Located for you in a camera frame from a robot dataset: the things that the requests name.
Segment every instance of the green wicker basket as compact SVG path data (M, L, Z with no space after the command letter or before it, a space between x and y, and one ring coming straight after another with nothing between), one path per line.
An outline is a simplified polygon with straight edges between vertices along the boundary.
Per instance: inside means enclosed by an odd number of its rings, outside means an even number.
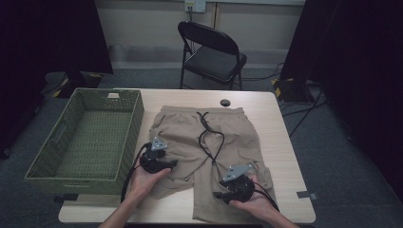
M143 114L140 90L77 88L25 180L53 194L119 195Z

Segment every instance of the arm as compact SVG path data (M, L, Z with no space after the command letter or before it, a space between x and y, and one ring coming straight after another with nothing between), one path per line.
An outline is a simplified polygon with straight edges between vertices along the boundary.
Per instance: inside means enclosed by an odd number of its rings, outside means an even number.
M136 206L146 197L158 180L166 177L171 169L166 168L159 173L149 174L142 167L136 169L131 177L131 188L125 200L100 225L100 227L124 227Z
M258 182L258 178L253 176L251 178L253 182ZM259 193L254 193L252 198L247 202L240 202L237 200L231 200L229 202L232 206L245 210L252 214L254 217L267 221L276 228L296 228L297 226L276 210L272 203Z

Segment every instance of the human hand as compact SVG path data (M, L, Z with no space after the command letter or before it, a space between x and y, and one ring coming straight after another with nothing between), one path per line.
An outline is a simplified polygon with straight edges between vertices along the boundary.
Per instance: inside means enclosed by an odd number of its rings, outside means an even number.
M150 174L139 166L131 176L131 188L127 198L142 200L147 196L154 185L160 179L166 177L170 172L170 168L165 168L156 174Z
M250 179L252 182L258 182L256 175L250 177ZM255 189L263 191L257 184L255 184ZM255 192L247 202L231 200L229 204L238 209L245 210L261 220L269 219L269 217L277 211L265 196L257 192Z

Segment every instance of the khaki pants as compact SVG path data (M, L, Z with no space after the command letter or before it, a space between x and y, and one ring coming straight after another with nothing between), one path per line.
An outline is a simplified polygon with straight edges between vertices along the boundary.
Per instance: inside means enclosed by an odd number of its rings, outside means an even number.
M206 120L211 130L224 135L215 162L212 158L217 155L223 136L209 131L201 135L205 130L202 119ZM162 198L193 186L193 219L219 223L259 222L249 213L213 196L213 192L228 192L219 181L231 165L253 164L255 169L252 172L258 175L260 184L275 198L270 171L264 166L260 153L258 134L242 108L164 106L150 129L150 139L154 137L168 145L163 161L179 162L166 179L158 182L151 196ZM212 158L200 147L199 138Z

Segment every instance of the gray carpet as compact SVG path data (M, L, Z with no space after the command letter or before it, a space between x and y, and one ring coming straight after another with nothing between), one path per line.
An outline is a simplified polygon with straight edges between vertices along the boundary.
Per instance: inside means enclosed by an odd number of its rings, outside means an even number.
M245 69L244 78L265 77L273 69ZM47 90L56 86L62 73L47 76ZM178 88L179 69L115 69L99 87ZM200 78L186 78L197 88L225 89ZM244 90L273 91L268 80L243 83ZM314 95L319 87L312 87ZM320 102L326 101L321 95ZM58 220L61 204L23 181L34 157L66 105L48 93L40 112L10 148L8 160L0 161L0 227L96 227L96 224L63 224ZM282 113L309 107L279 103ZM304 113L284 117L291 132ZM307 116L291 137L297 160L313 201L317 228L403 227L403 207L374 164L350 141L344 125L325 104Z

